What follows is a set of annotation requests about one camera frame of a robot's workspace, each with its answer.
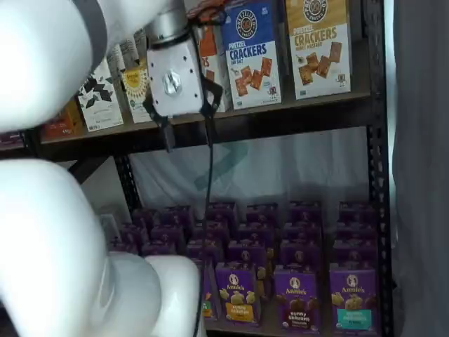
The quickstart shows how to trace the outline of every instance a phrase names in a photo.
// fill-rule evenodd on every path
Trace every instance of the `white box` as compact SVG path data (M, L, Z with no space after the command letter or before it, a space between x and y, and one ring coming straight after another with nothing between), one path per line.
M296 98L351 90L347 0L287 0Z

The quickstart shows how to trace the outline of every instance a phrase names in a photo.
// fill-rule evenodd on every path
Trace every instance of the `bunny grahams box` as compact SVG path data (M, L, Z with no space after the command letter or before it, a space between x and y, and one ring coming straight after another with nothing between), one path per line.
M226 320L259 326L260 299L256 294L254 266L250 263L218 263L217 285Z

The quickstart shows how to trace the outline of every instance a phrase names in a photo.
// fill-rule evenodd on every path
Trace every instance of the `blue cracker box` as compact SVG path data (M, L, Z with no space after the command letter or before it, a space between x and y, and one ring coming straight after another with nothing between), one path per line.
M272 0L232 1L222 26L234 109L280 103L277 14Z

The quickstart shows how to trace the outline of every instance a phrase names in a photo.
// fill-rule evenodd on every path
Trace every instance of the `brand logo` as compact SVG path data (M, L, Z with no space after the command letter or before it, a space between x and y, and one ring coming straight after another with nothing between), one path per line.
M290 286L294 289L299 289L301 286L301 282L300 279L296 278L296 277L292 277L290 279Z
M346 279L348 286L355 288L358 284L358 278L356 275L349 275Z
M245 9L237 16L236 26L242 39L250 39L257 31L257 18L252 11Z
M304 15L312 23L320 22L328 12L328 0L304 0Z
M235 274L230 274L229 276L229 283L238 286L239 285L239 278Z

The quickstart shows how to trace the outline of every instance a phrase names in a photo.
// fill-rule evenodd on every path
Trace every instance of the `white backdrop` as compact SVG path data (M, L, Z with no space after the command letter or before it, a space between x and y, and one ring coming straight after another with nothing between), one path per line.
M309 133L215 146L212 198L248 203L322 200L334 222L338 202L368 198L366 130ZM195 205L203 212L206 146L134 154L135 179L145 206Z

